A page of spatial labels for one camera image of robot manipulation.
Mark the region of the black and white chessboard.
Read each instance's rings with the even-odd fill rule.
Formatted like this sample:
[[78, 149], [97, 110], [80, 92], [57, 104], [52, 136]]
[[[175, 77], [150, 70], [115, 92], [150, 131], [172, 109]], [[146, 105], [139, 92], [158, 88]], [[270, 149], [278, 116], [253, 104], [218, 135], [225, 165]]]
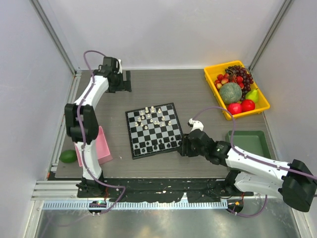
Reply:
[[174, 103], [125, 112], [132, 159], [176, 151], [183, 132]]

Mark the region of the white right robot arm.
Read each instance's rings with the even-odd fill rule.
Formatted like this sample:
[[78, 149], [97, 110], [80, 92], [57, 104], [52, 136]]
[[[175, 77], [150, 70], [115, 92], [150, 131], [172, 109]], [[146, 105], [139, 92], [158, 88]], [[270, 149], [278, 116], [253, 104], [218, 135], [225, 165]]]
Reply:
[[202, 156], [214, 165], [231, 168], [224, 183], [229, 195], [261, 193], [308, 212], [316, 194], [317, 178], [304, 162], [288, 163], [255, 155], [229, 142], [213, 141], [200, 129], [183, 136], [178, 152], [183, 157]]

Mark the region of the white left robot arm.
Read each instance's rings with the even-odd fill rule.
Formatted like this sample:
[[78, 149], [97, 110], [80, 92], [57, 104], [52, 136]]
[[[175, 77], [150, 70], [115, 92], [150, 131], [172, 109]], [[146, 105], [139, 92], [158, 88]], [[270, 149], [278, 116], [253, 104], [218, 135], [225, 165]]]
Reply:
[[64, 107], [66, 134], [74, 142], [82, 162], [83, 175], [78, 187], [94, 197], [105, 194], [106, 185], [97, 155], [99, 123], [95, 108], [105, 92], [131, 92], [131, 81], [123, 79], [121, 60], [104, 57], [98, 69], [91, 72], [90, 81], [74, 103]]

